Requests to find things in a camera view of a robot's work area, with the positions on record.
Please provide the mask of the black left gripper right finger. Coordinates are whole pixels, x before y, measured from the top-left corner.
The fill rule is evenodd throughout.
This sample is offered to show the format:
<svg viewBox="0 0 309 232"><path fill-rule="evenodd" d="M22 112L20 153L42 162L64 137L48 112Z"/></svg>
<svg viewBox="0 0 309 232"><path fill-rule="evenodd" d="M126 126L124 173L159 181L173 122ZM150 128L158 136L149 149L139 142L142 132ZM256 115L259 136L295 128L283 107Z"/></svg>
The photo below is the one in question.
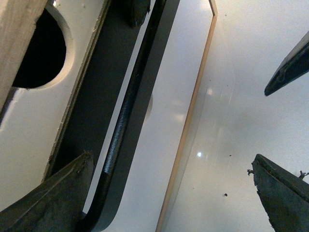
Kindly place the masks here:
<svg viewBox="0 0 309 232"><path fill-rule="evenodd" d="M307 232L309 230L309 173L295 176L261 154L252 162L254 185L276 232Z"/></svg>

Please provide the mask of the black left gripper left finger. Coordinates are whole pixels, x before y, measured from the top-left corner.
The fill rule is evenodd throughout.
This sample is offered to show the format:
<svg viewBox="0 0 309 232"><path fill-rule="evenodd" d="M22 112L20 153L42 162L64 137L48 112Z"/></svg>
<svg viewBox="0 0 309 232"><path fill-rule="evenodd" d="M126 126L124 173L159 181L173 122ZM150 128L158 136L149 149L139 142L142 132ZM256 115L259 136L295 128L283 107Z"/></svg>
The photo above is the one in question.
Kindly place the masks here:
<svg viewBox="0 0 309 232"><path fill-rule="evenodd" d="M82 217L94 169L85 152L0 213L2 232L72 232Z"/></svg>

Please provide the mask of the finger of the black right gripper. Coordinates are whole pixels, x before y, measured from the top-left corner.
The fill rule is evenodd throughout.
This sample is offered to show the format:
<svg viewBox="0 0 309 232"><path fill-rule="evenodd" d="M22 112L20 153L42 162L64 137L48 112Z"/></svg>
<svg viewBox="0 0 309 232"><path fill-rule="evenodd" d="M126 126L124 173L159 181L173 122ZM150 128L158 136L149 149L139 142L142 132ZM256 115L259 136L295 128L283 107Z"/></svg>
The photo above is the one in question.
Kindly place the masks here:
<svg viewBox="0 0 309 232"><path fill-rule="evenodd" d="M131 27L140 27L150 11L150 0L126 0L126 16Z"/></svg>
<svg viewBox="0 0 309 232"><path fill-rule="evenodd" d="M277 68L265 87L269 96L309 72L309 32L297 43Z"/></svg>

